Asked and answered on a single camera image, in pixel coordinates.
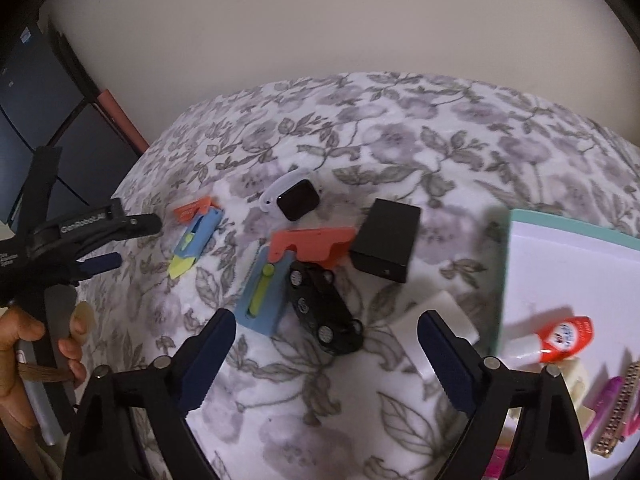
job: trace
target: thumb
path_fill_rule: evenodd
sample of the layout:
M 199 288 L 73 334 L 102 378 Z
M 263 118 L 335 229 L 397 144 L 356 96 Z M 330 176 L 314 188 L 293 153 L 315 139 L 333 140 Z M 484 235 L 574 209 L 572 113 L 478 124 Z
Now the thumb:
M 18 339 L 36 341 L 44 336 L 44 325 L 17 306 L 0 316 L 0 351 L 12 350 Z

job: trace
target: orange plastic piece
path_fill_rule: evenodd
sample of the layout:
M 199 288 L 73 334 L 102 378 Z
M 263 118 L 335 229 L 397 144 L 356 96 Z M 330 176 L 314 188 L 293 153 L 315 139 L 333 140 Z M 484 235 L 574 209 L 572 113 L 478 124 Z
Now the orange plastic piece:
M 201 199 L 196 200 L 195 202 L 177 207 L 176 209 L 174 209 L 174 214 L 178 219 L 178 222 L 180 222 L 181 224 L 187 224 L 191 220 L 193 220 L 193 217 L 196 216 L 196 213 L 206 215 L 209 212 L 209 207 L 212 206 L 220 209 L 220 206 L 216 202 L 214 202 L 214 200 L 210 196 L 204 196 Z
M 355 236 L 353 227 L 277 231 L 271 235 L 267 260 L 274 264 L 289 250 L 296 252 L 300 262 L 333 269 L 347 255 Z

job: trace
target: purple hair clip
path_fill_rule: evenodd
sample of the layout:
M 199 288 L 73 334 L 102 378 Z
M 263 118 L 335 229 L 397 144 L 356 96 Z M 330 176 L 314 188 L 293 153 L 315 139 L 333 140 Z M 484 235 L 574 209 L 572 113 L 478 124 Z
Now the purple hair clip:
M 620 393 L 624 382 L 625 378 L 619 376 L 610 378 L 609 381 L 607 381 L 607 384 L 605 384 L 604 388 L 596 398 L 596 403 L 592 408 L 593 411 L 596 412 L 596 416 L 593 418 L 591 424 L 588 425 L 587 429 L 584 430 L 584 433 L 582 434 L 582 437 L 585 440 L 587 440 L 591 436 L 591 433 L 593 433 L 593 431 L 600 426 L 602 419 L 606 415 L 609 415 L 609 411 L 613 403 L 618 398 L 618 394 Z

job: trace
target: red object against wall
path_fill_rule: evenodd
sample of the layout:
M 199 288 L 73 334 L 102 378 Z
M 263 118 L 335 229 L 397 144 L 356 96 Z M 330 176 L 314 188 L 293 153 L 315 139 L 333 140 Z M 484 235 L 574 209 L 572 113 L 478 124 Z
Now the red object against wall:
M 138 129 L 133 125 L 133 123 L 129 120 L 124 110 L 120 108 L 120 105 L 114 99 L 111 92 L 108 90 L 103 91 L 98 96 L 98 102 L 113 119 L 113 121 L 118 125 L 118 127 L 124 132 L 124 134 L 129 138 L 131 143 L 140 150 L 140 153 L 145 153 L 149 147 L 149 143 L 146 142 L 145 138 L 140 135 Z

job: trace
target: toy car wheel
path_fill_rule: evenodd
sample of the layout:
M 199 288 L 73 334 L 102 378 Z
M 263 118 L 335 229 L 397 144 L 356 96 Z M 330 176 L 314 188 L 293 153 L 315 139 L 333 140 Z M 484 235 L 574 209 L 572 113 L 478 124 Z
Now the toy car wheel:
M 359 319 L 354 319 L 353 321 L 351 321 L 351 325 L 353 326 L 353 331 L 357 335 L 362 334 L 364 327 L 362 326 L 362 322 Z
M 297 306 L 300 314 L 306 314 L 307 312 L 309 312 L 309 306 L 308 304 L 306 304 L 305 298 L 300 298 L 298 300 Z
M 300 272 L 299 270 L 293 270 L 289 275 L 289 281 L 293 286 L 302 285 L 302 272 Z
M 328 345 L 331 341 L 334 340 L 334 331 L 331 330 L 327 325 L 322 325 L 318 329 L 318 339 Z

